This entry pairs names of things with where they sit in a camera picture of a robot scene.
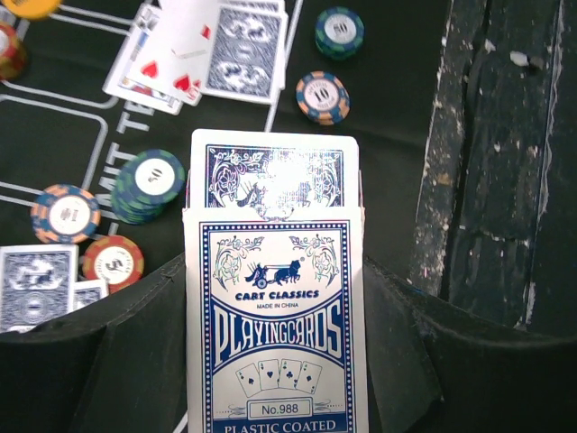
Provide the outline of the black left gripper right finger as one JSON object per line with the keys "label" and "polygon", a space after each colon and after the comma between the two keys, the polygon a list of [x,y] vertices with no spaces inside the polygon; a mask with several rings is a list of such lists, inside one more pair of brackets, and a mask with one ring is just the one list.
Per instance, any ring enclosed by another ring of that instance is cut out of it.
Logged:
{"label": "black left gripper right finger", "polygon": [[503,327],[363,265],[372,432],[573,432],[576,341]]}

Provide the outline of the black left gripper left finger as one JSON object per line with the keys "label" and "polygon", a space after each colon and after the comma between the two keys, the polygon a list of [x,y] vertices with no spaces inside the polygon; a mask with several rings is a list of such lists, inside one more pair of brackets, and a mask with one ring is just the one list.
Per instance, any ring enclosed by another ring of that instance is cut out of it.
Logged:
{"label": "black left gripper left finger", "polygon": [[185,264],[1,335],[3,432],[171,432],[185,409]]}

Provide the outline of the orange chips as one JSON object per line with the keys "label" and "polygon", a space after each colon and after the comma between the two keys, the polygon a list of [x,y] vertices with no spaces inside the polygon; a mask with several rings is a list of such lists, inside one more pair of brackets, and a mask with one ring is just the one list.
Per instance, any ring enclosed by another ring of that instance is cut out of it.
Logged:
{"label": "orange chips", "polygon": [[82,272],[89,280],[104,280],[110,293],[136,283],[143,275],[144,258],[139,246],[121,235],[108,235],[86,249]]}
{"label": "orange chips", "polygon": [[15,29],[1,22],[1,80],[18,78],[28,62],[26,49]]}

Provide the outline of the pink blue chips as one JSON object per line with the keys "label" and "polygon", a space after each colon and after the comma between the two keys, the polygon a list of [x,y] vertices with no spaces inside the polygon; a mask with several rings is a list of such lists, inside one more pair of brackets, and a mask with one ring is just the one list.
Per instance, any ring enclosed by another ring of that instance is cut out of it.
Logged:
{"label": "pink blue chips", "polygon": [[33,231],[45,244],[80,244],[97,230],[100,219],[96,198],[69,184],[47,187],[31,208]]}

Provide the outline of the green chips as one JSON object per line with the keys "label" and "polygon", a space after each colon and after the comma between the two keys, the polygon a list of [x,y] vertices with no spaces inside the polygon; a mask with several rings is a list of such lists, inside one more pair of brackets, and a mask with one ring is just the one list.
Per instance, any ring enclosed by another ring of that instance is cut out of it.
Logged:
{"label": "green chips", "polygon": [[116,177],[112,210],[127,224],[148,223],[179,195],[185,180],[184,167],[172,153],[162,149],[140,152]]}

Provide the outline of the blue playing card box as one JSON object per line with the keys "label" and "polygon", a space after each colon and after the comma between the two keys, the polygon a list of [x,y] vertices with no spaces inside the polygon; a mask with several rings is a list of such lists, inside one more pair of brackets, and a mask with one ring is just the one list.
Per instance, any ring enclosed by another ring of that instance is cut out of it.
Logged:
{"label": "blue playing card box", "polygon": [[368,430],[359,180],[350,136],[192,133],[189,431]]}

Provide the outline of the pink blue chip stack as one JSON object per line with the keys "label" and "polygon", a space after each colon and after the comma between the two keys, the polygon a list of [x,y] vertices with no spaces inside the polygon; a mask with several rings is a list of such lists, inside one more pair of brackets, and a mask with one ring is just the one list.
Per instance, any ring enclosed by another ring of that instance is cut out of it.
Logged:
{"label": "pink blue chip stack", "polygon": [[306,74],[296,86],[301,112],[320,125],[342,122],[351,109],[351,99],[341,80],[324,71]]}

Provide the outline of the yellow big blind button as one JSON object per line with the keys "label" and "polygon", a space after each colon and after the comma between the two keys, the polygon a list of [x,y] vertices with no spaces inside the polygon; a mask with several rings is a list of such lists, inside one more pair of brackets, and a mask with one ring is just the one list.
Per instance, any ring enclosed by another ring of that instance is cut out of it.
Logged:
{"label": "yellow big blind button", "polygon": [[59,9],[61,0],[2,0],[10,13],[30,21],[47,18]]}

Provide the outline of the green blue chip stack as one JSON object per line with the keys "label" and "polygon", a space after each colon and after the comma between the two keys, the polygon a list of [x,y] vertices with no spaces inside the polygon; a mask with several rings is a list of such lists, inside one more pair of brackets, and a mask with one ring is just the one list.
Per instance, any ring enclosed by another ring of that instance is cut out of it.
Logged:
{"label": "green blue chip stack", "polygon": [[316,47],[333,60],[352,57],[361,48],[364,34],[361,17],[347,7],[328,8],[316,19]]}

